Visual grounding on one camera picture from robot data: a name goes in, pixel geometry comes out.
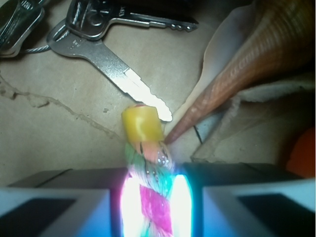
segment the conch shell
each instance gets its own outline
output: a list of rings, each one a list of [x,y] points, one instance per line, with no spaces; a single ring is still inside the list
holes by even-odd
[[[251,6],[254,27],[246,41],[187,109],[165,143],[175,141],[246,86],[297,69],[312,59],[315,7],[311,0],[255,0]]]

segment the glowing light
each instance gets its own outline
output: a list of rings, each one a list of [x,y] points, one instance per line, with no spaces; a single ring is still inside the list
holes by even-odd
[[[187,178],[177,175],[170,198],[170,212],[175,237],[190,237],[192,231],[192,197]]]
[[[123,219],[123,236],[139,237],[145,224],[142,214],[139,183],[128,178],[121,196],[121,214]],[[171,197],[170,215],[175,237],[191,237],[192,231],[192,197],[187,178],[183,175],[175,177]]]
[[[139,237],[143,228],[144,216],[140,199],[139,184],[128,178],[121,196],[121,215],[123,219],[123,236]]]

